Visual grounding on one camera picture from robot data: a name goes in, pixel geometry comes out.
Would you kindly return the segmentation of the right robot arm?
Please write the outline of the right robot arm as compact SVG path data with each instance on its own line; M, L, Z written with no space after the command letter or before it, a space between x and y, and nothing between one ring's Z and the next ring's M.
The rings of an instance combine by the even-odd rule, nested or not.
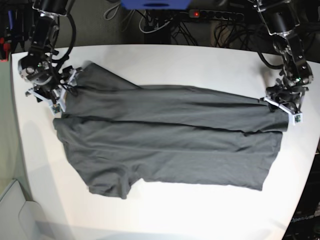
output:
M31 45L27 56L18 61L18 73L32 87L25 92L34 96L37 102L48 104L55 115L66 111L66 96L77 96L76 77L82 68L63 64L70 58L77 36L77 29L71 9L73 0L36 0L32 8L39 12L39 18L31 31ZM71 40L67 51L59 59L56 43L60 32L60 18L66 17L71 26Z

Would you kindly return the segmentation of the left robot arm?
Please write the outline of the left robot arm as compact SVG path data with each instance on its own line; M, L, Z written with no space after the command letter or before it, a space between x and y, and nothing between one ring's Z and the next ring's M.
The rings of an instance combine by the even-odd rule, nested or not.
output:
M256 0L253 7L268 34L273 37L273 48L282 58L282 64L272 65L257 48L262 62L270 69L280 70L279 75L282 76L274 86L266 88L264 100L272 108L277 107L300 122L303 98L314 76L296 32L300 25L298 15L290 0Z

